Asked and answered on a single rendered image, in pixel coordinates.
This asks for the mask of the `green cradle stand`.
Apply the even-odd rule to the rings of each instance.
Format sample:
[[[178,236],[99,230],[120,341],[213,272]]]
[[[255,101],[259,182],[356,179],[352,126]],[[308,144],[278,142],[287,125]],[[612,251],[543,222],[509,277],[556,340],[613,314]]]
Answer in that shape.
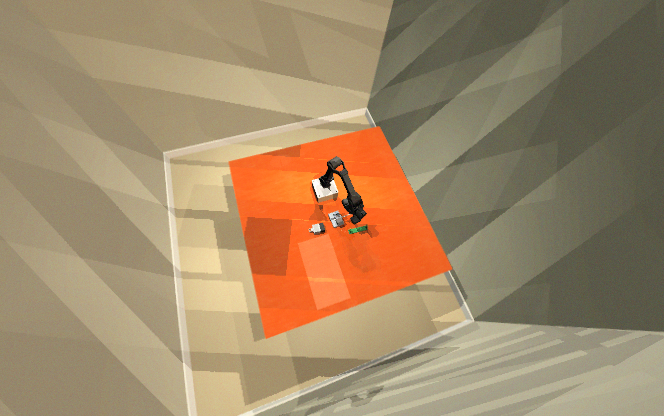
[[[364,231],[364,230],[368,230],[367,225],[362,226],[362,227],[358,227],[358,228],[349,229],[348,232],[349,232],[349,234],[352,234],[352,233],[356,233],[356,232],[360,232],[360,231]]]

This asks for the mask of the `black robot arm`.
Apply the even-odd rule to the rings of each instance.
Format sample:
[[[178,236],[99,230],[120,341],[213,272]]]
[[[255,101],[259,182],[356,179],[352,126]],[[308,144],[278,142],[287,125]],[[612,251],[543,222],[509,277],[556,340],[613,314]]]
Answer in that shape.
[[[341,171],[336,170],[336,168],[339,167],[341,164],[343,166],[343,170]],[[318,178],[322,187],[327,188],[331,186],[330,182],[334,180],[333,174],[334,173],[337,174],[341,178],[345,186],[345,189],[348,193],[347,200],[349,203],[348,205],[349,209],[353,210],[359,219],[364,218],[367,215],[367,213],[363,209],[364,207],[363,200],[359,195],[359,193],[355,191],[353,184],[350,180],[350,177],[348,175],[348,170],[345,168],[343,160],[340,157],[336,156],[331,160],[327,161],[327,166],[328,169],[326,173]]]

